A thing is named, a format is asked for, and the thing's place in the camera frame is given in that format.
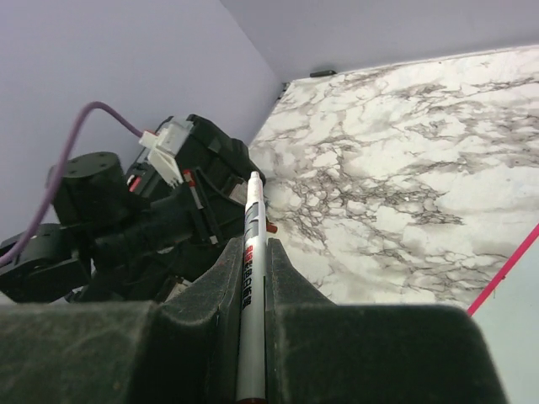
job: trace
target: red strip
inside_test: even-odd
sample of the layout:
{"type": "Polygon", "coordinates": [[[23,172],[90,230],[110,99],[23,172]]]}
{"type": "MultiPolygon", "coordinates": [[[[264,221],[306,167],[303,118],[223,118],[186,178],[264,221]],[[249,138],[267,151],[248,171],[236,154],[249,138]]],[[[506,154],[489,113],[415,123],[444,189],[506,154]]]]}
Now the red strip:
{"type": "Polygon", "coordinates": [[[136,188],[136,186],[141,182],[142,177],[135,178],[135,181],[131,183],[131,186],[129,187],[129,192],[133,192],[136,188]]]}
{"type": "Polygon", "coordinates": [[[490,294],[498,287],[498,284],[505,279],[507,273],[515,266],[515,264],[522,258],[524,253],[531,244],[539,237],[539,225],[531,231],[531,233],[526,237],[526,239],[519,245],[516,251],[511,255],[511,258],[507,260],[502,269],[492,278],[490,283],[487,285],[483,292],[477,297],[477,299],[470,305],[468,308],[468,314],[471,316],[475,313],[478,308],[486,301],[490,294]]]}

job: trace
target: cable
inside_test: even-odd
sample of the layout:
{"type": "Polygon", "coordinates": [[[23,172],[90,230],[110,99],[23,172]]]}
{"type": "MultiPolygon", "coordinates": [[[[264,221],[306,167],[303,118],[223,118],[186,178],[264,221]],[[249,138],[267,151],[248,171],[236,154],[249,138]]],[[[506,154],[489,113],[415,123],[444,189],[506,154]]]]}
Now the cable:
{"type": "Polygon", "coordinates": [[[142,132],[140,132],[135,126],[130,124],[123,116],[118,114],[114,109],[109,105],[102,103],[100,101],[93,101],[92,103],[86,104],[78,113],[77,118],[73,122],[73,126],[69,131],[66,144],[61,151],[60,158],[58,158],[58,163],[56,164],[54,173],[51,175],[51,181],[49,186],[45,190],[45,195],[39,209],[35,212],[34,218],[30,222],[28,229],[24,234],[17,240],[15,245],[4,255],[0,257],[0,267],[6,265],[17,257],[26,247],[29,240],[34,236],[37,228],[39,227],[41,221],[45,217],[45,213],[48,211],[49,206],[51,205],[52,200],[56,195],[58,187],[60,187],[61,178],[64,171],[66,170],[67,159],[71,154],[73,147],[75,146],[75,141],[78,138],[78,135],[83,127],[84,121],[87,119],[90,112],[94,109],[102,109],[103,111],[112,115],[113,118],[118,120],[129,132],[137,137],[142,137],[142,132]]]}

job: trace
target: connector plug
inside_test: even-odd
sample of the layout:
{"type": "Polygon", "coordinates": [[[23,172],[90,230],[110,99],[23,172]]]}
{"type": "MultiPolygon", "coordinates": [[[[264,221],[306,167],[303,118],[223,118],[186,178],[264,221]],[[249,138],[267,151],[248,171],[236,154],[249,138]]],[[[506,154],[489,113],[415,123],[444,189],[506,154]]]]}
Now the connector plug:
{"type": "Polygon", "coordinates": [[[193,124],[188,120],[171,120],[156,135],[145,130],[139,140],[141,145],[150,150],[147,160],[172,188],[184,181],[176,163],[176,155],[192,127],[193,124]]]}

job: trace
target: gray marble vein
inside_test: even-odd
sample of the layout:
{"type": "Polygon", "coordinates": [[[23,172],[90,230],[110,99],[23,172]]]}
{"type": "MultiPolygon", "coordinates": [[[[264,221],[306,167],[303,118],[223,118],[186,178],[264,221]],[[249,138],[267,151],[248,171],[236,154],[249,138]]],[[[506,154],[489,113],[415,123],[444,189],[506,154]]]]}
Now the gray marble vein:
{"type": "Polygon", "coordinates": [[[330,299],[467,307],[539,221],[539,47],[297,80],[250,151],[330,299]]]}

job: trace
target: marble surface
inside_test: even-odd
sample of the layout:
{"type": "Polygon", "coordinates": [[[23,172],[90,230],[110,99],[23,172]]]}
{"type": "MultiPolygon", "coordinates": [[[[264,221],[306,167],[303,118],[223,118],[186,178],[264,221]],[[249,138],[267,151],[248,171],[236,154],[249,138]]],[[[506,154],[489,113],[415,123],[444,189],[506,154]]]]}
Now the marble surface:
{"type": "Polygon", "coordinates": [[[292,82],[250,151],[331,300],[466,308],[539,221],[539,47],[292,82]]]}

